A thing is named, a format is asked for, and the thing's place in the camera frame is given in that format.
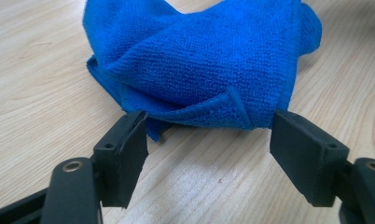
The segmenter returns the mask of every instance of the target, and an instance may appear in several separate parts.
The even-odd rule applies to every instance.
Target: towel
[[[123,110],[148,114],[155,141],[175,123],[271,128],[298,57],[322,34],[299,0],[226,0],[188,14],[163,0],[88,0],[83,26],[89,71]]]

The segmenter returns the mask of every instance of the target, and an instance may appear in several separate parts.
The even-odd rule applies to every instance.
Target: crumpled blue towel
[[[226,0],[182,14],[163,0],[88,0],[88,68],[154,140],[173,123],[270,128],[287,109],[298,56],[322,29],[299,0]]]

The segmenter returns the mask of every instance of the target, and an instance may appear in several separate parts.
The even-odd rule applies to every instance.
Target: microfiber cloth
[[[287,109],[298,57],[322,29],[299,0],[226,0],[182,14],[163,0],[88,0],[88,68],[155,141],[174,123],[271,128]]]

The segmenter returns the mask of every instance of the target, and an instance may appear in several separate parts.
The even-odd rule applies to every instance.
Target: wooden table
[[[183,12],[211,0],[173,0]],[[375,0],[309,0],[322,46],[301,57],[289,109],[375,158]],[[123,114],[91,77],[84,0],[0,0],[0,208],[49,184],[59,162],[88,157]],[[313,208],[269,153],[270,130],[177,126],[148,139],[127,210],[105,223],[338,223]]]

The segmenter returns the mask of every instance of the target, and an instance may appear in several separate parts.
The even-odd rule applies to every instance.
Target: light wood surface
[[[214,0],[173,0],[183,12]],[[309,0],[322,46],[299,60],[289,109],[375,158],[375,0]],[[89,157],[123,114],[90,76],[84,0],[0,0],[0,208],[49,185],[61,161]],[[173,127],[148,139],[127,210],[105,223],[338,223],[313,208],[269,153],[270,130]]]

